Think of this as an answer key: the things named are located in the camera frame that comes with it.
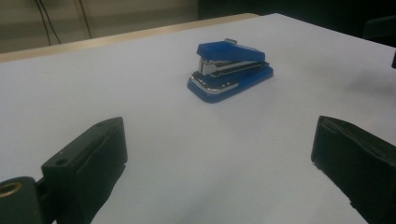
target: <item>dark background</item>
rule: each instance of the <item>dark background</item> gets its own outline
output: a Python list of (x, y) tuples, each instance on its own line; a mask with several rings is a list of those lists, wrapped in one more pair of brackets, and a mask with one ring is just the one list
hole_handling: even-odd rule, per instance
[[(371, 19), (396, 15), (394, 0), (199, 0), (198, 19), (241, 13), (280, 13), (297, 20), (362, 37), (364, 24)], [(396, 36), (371, 39), (396, 47)]]

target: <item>stapler base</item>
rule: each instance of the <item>stapler base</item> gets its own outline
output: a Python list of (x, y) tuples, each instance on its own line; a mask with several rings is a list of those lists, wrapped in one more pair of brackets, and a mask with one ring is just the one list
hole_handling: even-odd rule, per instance
[(268, 65), (221, 77), (195, 72), (187, 87), (201, 100), (217, 103), (272, 77), (273, 73), (273, 68)]

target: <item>stapler top cover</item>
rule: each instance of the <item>stapler top cover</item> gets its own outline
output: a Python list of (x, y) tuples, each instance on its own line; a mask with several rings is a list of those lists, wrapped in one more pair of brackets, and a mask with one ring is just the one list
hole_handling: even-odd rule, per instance
[(228, 41), (200, 44), (197, 54), (209, 61), (265, 62), (263, 52)]

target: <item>white surface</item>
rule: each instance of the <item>white surface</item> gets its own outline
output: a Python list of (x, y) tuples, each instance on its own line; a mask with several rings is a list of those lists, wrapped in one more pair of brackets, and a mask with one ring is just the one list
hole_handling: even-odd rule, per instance
[[(263, 50), (274, 77), (218, 104), (198, 44)], [(129, 162), (93, 223), (364, 223), (310, 161), (319, 115), (396, 145), (394, 49), (281, 15), (0, 63), (0, 181), (123, 116)]]

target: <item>brass insert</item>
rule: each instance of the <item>brass insert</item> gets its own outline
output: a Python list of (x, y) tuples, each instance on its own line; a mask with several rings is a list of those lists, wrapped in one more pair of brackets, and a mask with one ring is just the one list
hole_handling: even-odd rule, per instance
[(7, 197), (22, 188), (23, 184), (21, 182), (8, 183), (0, 186), (0, 198)]

